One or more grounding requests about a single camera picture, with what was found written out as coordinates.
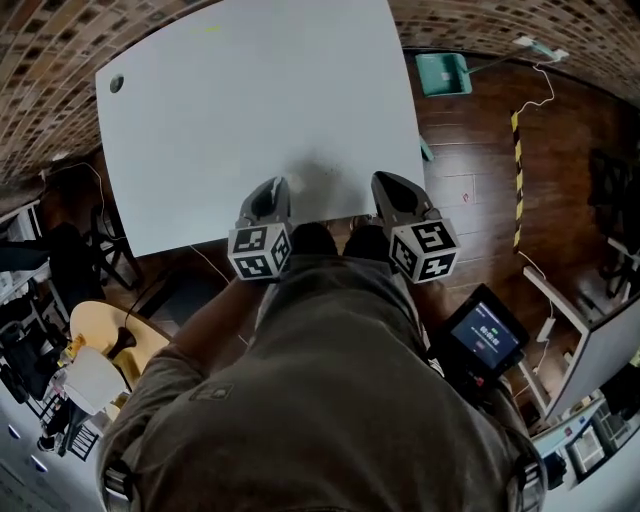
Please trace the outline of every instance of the yellow and black tape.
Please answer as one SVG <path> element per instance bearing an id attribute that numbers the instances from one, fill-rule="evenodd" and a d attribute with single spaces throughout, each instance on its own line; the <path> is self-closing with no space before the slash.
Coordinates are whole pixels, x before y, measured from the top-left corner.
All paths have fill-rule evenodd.
<path id="1" fill-rule="evenodd" d="M 518 129 L 518 113 L 511 111 L 511 129 L 513 130 L 513 145 L 516 150 L 516 233 L 513 237 L 513 253 L 520 250 L 520 233 L 522 232 L 522 209 L 524 196 L 522 195 L 522 144 L 520 142 L 520 130 Z"/>

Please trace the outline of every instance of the round table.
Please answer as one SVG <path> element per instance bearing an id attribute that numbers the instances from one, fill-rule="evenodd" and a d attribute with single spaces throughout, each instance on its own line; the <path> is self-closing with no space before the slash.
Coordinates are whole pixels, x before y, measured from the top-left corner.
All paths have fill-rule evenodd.
<path id="1" fill-rule="evenodd" d="M 71 312 L 71 339 L 82 335 L 88 347 L 103 355 L 115 345 L 118 327 L 124 327 L 127 309 L 105 301 L 81 302 Z M 120 367 L 129 386 L 138 382 L 145 366 L 158 350 L 170 343 L 170 339 L 148 320 L 129 314 L 127 329 L 136 339 L 136 346 L 123 350 L 114 360 Z"/>

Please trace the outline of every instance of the white board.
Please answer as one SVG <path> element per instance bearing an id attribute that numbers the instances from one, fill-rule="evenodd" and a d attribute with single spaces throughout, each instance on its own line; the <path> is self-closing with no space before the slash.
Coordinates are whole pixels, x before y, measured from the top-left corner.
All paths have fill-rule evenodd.
<path id="1" fill-rule="evenodd" d="M 640 296 L 607 315 L 578 345 L 547 417 L 562 414 L 625 366 L 640 348 Z"/>
<path id="2" fill-rule="evenodd" d="M 227 237 L 274 176 L 288 179 L 294 223 L 373 213 L 376 171 L 424 185 L 387 0 L 226 0 L 118 56 L 96 87 L 136 256 Z"/>

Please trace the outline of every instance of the brick wall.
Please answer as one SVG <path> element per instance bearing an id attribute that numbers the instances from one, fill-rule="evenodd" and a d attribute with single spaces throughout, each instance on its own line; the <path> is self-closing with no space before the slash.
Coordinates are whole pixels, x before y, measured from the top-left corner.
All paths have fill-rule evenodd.
<path id="1" fill-rule="evenodd" d="M 0 196 L 57 152 L 78 156 L 99 145 L 95 72 L 215 1 L 0 3 Z M 640 21 L 625 0 L 391 0 L 391 6 L 405 46 L 503 54 L 526 34 L 571 53 L 559 69 L 640 104 Z"/>

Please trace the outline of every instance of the small screen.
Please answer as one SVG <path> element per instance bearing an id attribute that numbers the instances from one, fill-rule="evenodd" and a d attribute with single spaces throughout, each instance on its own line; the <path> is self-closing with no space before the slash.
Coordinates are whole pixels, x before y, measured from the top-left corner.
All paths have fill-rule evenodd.
<path id="1" fill-rule="evenodd" d="M 518 339 L 483 302 L 451 333 L 492 370 L 519 345 Z"/>

